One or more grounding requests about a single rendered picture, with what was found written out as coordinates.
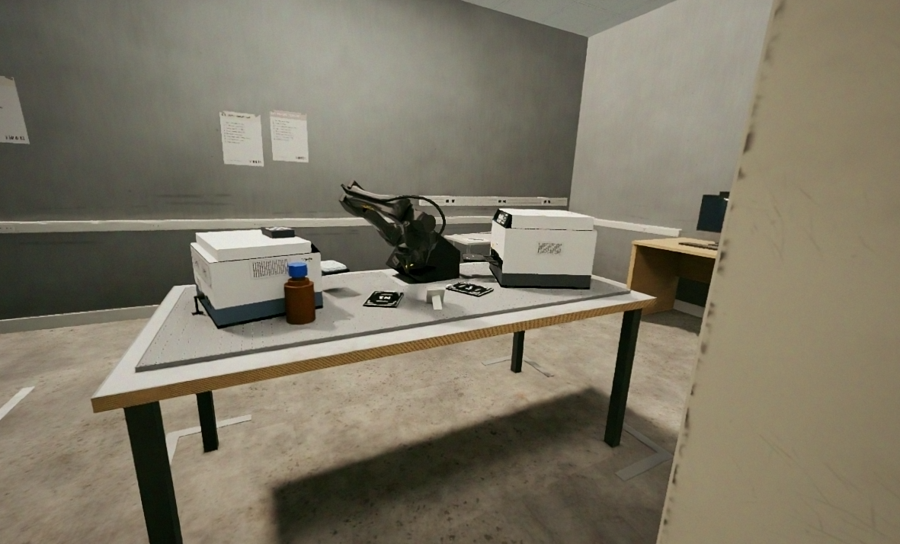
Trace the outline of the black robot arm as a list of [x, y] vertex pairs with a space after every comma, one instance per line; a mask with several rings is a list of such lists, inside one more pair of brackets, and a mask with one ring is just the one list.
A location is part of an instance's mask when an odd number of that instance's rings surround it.
[[[373, 192], [364, 191], [354, 180], [350, 180], [348, 190], [360, 192], [361, 194], [366, 194], [379, 199], [396, 197], [396, 195], [393, 194], [379, 195], [373, 194]], [[422, 212], [422, 210], [412, 208], [413, 204], [410, 202], [411, 201], [408, 198], [382, 202], [367, 196], [354, 194], [354, 192], [348, 192], [347, 196], [342, 194], [341, 198], [339, 198], [339, 203], [341, 203], [350, 215], [356, 217], [360, 216], [362, 219], [368, 221], [368, 223], [373, 225], [379, 232], [379, 235], [381, 235], [383, 240], [385, 240], [389, 246], [398, 247], [398, 245], [405, 244], [404, 235], [402, 235], [402, 227], [396, 225], [400, 224], [403, 225], [404, 230], [418, 230], [416, 232], [405, 232], [407, 246], [423, 245], [427, 250], [435, 249], [435, 246], [438, 243], [438, 233], [433, 231], [436, 226], [436, 219], [434, 216]], [[388, 219], [395, 221], [396, 224], [389, 223], [379, 215], [378, 212], [387, 216]]]

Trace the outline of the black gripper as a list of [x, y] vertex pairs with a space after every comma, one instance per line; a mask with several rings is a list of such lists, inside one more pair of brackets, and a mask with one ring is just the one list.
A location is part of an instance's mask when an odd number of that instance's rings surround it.
[[[403, 266], [404, 271], [405, 271], [406, 273], [409, 274], [409, 271], [410, 271], [410, 264], [411, 264], [411, 260], [412, 260], [412, 255], [407, 255], [406, 251], [407, 251], [407, 252], [410, 252], [411, 250], [416, 249], [416, 251], [418, 252], [418, 256], [419, 256], [420, 259], [421, 259], [421, 263], [422, 263], [422, 264], [427, 264], [427, 260], [428, 260], [428, 258], [429, 258], [429, 254], [431, 254], [431, 250], [427, 250], [427, 248], [426, 248], [425, 246], [423, 246], [423, 245], [418, 245], [418, 246], [407, 246], [405, 232], [416, 232], [416, 229], [415, 229], [415, 230], [404, 230], [404, 242], [405, 242], [405, 244], [398, 245], [398, 251], [395, 252], [395, 256], [396, 256], [396, 258], [398, 258], [399, 262], [402, 263], [402, 266]], [[424, 250], [424, 251], [427, 252], [427, 256], [425, 256], [425, 259], [422, 258], [422, 250]], [[404, 258], [404, 260], [406, 260], [407, 269], [406, 269], [406, 266], [405, 266], [405, 264], [404, 264], [403, 258]]]

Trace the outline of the brown bottle with blue cap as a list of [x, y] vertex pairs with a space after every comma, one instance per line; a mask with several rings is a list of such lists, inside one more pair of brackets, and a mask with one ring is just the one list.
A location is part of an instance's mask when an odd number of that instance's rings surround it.
[[285, 318], [291, 325], [304, 325], [315, 320], [314, 283], [309, 280], [308, 264], [288, 264], [290, 279], [283, 285]]

